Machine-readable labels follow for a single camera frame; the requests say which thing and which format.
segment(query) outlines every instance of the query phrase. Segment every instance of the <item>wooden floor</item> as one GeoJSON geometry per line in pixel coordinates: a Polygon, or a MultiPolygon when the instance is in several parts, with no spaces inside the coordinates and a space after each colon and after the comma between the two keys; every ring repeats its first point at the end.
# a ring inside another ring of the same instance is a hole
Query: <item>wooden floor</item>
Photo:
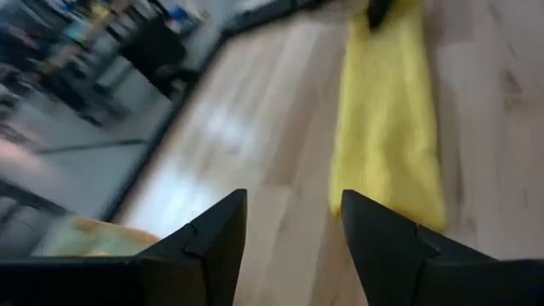
{"type": "MultiPolygon", "coordinates": [[[[544,258],[544,2],[425,8],[447,234],[497,258],[544,258]]],[[[121,222],[168,235],[247,188],[236,305],[365,304],[327,203],[345,39],[342,22],[298,16],[231,42],[121,222]]]]}

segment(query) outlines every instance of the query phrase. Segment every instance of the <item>yellow towel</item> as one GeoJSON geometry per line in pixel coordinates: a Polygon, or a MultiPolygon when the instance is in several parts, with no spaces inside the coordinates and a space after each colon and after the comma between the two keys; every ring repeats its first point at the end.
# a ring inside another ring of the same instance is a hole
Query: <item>yellow towel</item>
{"type": "Polygon", "coordinates": [[[378,33],[349,28],[330,202],[356,190],[432,230],[446,228],[434,105],[417,0],[399,0],[378,33]]]}

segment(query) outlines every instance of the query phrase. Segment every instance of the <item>yellow object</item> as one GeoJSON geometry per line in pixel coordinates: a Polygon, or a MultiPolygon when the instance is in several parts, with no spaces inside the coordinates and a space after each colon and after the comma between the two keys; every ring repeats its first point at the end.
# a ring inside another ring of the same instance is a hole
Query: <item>yellow object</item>
{"type": "Polygon", "coordinates": [[[340,215],[356,190],[411,220],[446,228],[428,62],[417,0],[398,0],[370,33],[364,14],[350,23],[332,159],[330,202],[340,215]]]}

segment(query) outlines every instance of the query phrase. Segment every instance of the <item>yellow cloth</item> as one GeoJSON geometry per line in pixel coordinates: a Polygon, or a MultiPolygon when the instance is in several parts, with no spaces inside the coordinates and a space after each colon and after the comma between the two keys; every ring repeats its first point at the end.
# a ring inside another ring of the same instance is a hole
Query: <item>yellow cloth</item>
{"type": "Polygon", "coordinates": [[[446,228],[434,105],[417,0],[399,0],[369,33],[366,16],[349,28],[331,168],[330,203],[356,190],[432,230],[446,228]]]}

